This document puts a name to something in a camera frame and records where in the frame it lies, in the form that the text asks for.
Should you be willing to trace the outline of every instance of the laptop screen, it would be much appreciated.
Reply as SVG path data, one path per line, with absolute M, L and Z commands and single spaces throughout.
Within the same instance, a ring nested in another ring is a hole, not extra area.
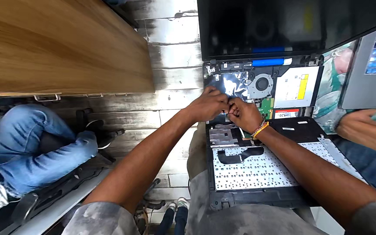
M 374 31 L 376 2 L 198 0 L 198 15 L 203 61 L 293 56 L 323 53 Z

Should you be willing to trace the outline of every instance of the bracelet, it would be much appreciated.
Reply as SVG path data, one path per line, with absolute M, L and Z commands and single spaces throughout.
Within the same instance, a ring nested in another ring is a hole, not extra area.
M 255 131 L 253 132 L 253 138 L 256 138 L 256 136 L 259 134 L 259 132 L 261 132 L 263 129 L 265 129 L 267 126 L 269 126 L 269 123 L 268 122 L 265 122 L 265 121 L 262 121 L 262 124 L 261 126 Z

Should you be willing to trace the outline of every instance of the jeans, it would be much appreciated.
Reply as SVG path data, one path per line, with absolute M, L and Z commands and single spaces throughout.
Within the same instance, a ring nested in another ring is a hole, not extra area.
M 333 141 L 362 177 L 376 188 L 376 151 L 340 137 Z
M 160 222 L 159 228 L 154 235 L 165 235 L 173 222 L 174 211 L 170 208 L 164 213 L 162 222 Z M 187 225 L 188 209 L 186 207 L 178 207 L 175 216 L 175 235 L 184 235 L 185 226 Z
M 39 142 L 43 131 L 71 144 L 42 154 Z M 94 157 L 97 151 L 93 132 L 83 131 L 76 136 L 55 112 L 42 105 L 18 105 L 0 120 L 1 183 L 13 197 L 55 182 Z

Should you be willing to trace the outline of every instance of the knee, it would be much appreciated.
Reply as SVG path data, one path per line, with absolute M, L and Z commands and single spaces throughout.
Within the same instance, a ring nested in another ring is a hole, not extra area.
M 13 115 L 15 117 L 30 117 L 35 116 L 40 111 L 44 111 L 44 109 L 48 109 L 43 105 L 39 104 L 20 104 L 7 112 L 7 115 Z
M 98 152 L 97 138 L 93 132 L 84 131 L 77 135 L 74 152 L 81 156 L 94 157 Z

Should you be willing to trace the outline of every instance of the white sneaker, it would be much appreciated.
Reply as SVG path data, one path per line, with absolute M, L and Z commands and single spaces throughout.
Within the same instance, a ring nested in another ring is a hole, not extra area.
M 169 203 L 169 205 L 168 205 L 168 209 L 172 209 L 173 211 L 175 211 L 175 209 L 176 209 L 176 204 L 175 203 L 173 203 L 173 202 L 171 202 L 171 203 Z
M 186 199 L 183 198 L 183 197 L 180 197 L 180 198 L 178 199 L 178 207 L 180 207 L 180 206 L 183 206 L 183 207 L 185 207 L 186 209 L 189 209 L 189 202 L 188 202 L 188 200 L 186 200 Z

